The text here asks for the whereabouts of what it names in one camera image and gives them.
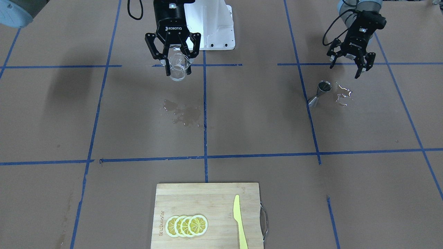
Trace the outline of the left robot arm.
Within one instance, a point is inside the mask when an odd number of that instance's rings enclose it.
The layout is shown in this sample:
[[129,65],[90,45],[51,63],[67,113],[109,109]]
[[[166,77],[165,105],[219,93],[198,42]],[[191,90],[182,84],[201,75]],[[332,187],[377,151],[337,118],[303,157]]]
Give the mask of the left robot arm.
[[329,46],[327,56],[330,58],[330,68],[333,68],[340,57],[353,60],[357,66],[355,78],[359,78],[362,72],[369,71],[374,65],[375,52],[368,52],[367,47],[376,32],[386,26],[386,18],[381,16],[381,0],[340,0],[337,5],[339,16],[332,22],[343,20],[346,30],[343,32],[343,41],[339,37],[326,44],[323,35],[323,46]]

